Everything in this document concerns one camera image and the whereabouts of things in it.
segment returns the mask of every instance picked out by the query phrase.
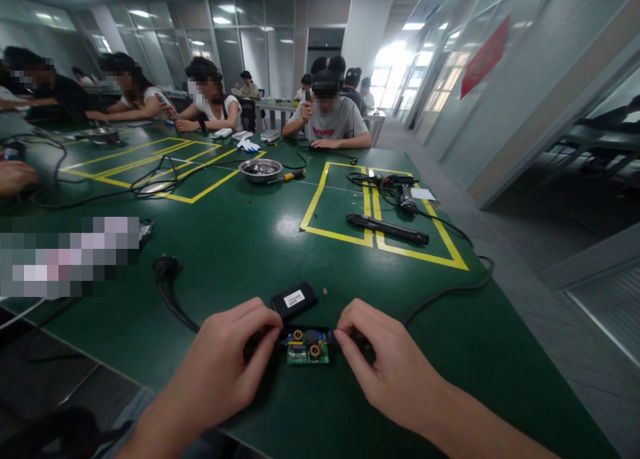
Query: circuit board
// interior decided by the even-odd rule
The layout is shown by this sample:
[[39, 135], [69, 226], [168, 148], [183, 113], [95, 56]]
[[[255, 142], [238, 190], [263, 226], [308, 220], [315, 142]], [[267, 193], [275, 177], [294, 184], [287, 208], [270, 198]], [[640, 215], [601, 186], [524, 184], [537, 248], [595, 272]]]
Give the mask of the circuit board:
[[317, 330], [295, 330], [283, 342], [287, 346], [287, 364], [329, 364], [327, 336]]

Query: pixelated blur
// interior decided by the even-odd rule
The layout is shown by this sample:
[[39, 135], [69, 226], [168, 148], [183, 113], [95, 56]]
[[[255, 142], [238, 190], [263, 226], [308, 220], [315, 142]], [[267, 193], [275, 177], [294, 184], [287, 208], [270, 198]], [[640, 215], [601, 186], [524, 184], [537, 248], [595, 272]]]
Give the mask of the pixelated blur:
[[115, 279], [115, 266], [137, 263], [137, 217], [89, 220], [90, 232], [0, 233], [0, 296], [87, 297], [95, 283]]

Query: screwdriver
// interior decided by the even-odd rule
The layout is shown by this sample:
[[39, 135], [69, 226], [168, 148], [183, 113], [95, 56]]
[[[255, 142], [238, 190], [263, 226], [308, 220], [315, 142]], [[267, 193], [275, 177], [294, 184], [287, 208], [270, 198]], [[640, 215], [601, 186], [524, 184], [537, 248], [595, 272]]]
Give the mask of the screwdriver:
[[271, 181], [269, 183], [274, 183], [274, 182], [278, 182], [278, 181], [288, 182], [291, 179], [302, 179], [306, 175], [307, 175], [307, 170], [306, 169], [299, 169], [297, 171], [293, 171], [293, 172], [290, 172], [288, 174], [285, 174], [280, 179], [276, 179], [275, 181]]

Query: black shirt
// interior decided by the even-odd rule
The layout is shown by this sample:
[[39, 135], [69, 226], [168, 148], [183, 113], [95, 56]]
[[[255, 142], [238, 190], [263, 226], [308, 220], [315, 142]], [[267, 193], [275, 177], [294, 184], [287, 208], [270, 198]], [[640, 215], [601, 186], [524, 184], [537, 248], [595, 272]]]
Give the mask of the black shirt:
[[82, 85], [64, 75], [55, 75], [53, 89], [49, 84], [39, 84], [33, 89], [36, 99], [53, 98], [76, 122], [87, 122], [86, 111], [106, 112], [97, 95], [91, 95]]

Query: plug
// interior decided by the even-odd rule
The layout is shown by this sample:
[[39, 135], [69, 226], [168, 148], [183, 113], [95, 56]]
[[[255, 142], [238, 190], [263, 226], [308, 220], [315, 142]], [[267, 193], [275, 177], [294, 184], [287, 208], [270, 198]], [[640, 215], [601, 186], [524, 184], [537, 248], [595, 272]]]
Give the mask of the plug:
[[178, 259], [173, 256], [163, 254], [162, 257], [159, 257], [155, 261], [153, 261], [153, 265], [151, 266], [151, 268], [155, 272], [156, 282], [162, 282], [167, 277], [175, 274], [175, 272], [178, 270]]

